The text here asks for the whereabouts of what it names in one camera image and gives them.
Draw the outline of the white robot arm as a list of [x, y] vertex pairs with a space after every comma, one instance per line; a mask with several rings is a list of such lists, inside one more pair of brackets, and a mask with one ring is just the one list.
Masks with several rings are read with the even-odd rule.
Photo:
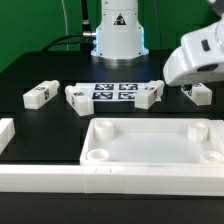
[[[224, 0], [206, 1], [221, 19], [181, 38], [163, 68], [169, 86], [224, 81]], [[138, 0], [101, 0], [101, 7], [92, 59], [118, 65], [146, 57], [149, 50], [138, 21]]]

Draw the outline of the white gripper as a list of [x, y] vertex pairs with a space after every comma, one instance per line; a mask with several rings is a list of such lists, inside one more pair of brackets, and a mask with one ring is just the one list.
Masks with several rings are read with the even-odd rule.
[[224, 20], [185, 34], [163, 74], [169, 86], [224, 81]]

